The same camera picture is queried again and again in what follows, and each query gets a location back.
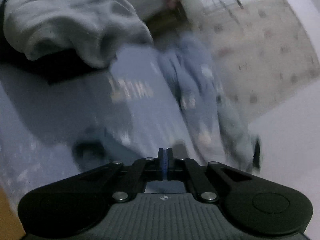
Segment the wooden bed side board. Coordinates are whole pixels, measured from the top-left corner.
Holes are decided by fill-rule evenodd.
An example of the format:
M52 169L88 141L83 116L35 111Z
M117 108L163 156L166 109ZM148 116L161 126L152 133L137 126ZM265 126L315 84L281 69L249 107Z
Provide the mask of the wooden bed side board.
M0 236L1 239L21 239L25 232L17 216L12 212L6 194L1 189L0 196Z

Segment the patterned blue bed sheet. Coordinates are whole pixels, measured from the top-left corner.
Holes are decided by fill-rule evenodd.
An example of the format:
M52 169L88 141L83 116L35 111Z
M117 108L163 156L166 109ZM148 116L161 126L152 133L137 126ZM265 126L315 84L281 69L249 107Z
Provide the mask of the patterned blue bed sheet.
M126 45L110 68L49 85L1 66L1 187L13 209L29 191L106 163L197 154L159 51Z

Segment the light blue duvet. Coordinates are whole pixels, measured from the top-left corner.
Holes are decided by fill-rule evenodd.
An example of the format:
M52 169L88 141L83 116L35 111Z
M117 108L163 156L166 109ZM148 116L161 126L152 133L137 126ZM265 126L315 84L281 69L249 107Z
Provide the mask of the light blue duvet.
M201 163L261 169L260 140L223 91L210 51L191 33L175 37L158 64L177 100Z

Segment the fruit print curtain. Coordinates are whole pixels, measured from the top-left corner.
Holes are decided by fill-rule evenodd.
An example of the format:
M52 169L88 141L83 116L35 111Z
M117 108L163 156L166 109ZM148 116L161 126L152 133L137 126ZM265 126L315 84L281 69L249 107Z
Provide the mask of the fruit print curtain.
M245 0L248 12L205 15L200 33L224 94L252 121L319 79L319 60L287 0Z

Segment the grey sweatshirt sleeve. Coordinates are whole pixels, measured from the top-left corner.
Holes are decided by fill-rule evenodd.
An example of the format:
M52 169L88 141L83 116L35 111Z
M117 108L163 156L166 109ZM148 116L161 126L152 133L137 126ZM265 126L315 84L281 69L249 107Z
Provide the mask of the grey sweatshirt sleeve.
M127 0L6 0L4 37L31 61L74 49L103 68L126 43L151 43L145 23Z

